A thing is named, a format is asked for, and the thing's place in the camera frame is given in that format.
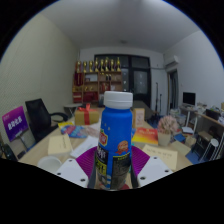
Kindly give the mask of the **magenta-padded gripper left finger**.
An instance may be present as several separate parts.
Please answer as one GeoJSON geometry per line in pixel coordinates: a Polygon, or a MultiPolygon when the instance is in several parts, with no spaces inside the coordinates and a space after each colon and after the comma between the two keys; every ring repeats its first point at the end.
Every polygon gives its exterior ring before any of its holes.
{"type": "Polygon", "coordinates": [[[76,159],[67,159],[56,171],[56,175],[83,188],[94,189],[96,147],[90,148],[76,159]]]}

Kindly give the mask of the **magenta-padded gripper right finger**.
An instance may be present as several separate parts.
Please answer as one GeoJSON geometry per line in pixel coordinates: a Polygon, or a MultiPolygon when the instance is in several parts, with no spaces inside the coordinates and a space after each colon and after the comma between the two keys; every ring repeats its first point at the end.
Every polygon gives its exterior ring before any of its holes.
{"type": "Polygon", "coordinates": [[[133,188],[144,187],[170,174],[172,170],[158,156],[149,156],[138,147],[132,147],[131,183],[133,188]]]}

